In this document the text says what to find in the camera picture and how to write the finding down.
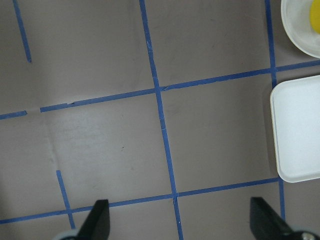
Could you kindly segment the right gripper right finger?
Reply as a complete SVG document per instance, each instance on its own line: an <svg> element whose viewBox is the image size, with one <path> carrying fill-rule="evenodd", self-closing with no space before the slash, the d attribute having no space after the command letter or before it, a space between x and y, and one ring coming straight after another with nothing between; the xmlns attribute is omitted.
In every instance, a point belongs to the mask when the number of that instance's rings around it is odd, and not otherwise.
<svg viewBox="0 0 320 240"><path fill-rule="evenodd" d="M249 226L256 240L286 240L293 230L262 198L250 198Z"/></svg>

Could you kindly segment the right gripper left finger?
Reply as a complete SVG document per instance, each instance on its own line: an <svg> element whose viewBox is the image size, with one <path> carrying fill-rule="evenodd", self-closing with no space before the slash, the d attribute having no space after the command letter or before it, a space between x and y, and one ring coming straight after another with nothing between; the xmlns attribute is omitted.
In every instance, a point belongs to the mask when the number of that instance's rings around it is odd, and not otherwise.
<svg viewBox="0 0 320 240"><path fill-rule="evenodd" d="M89 215L79 229L77 240L107 240L110 235L111 221L109 201L97 200Z"/></svg>

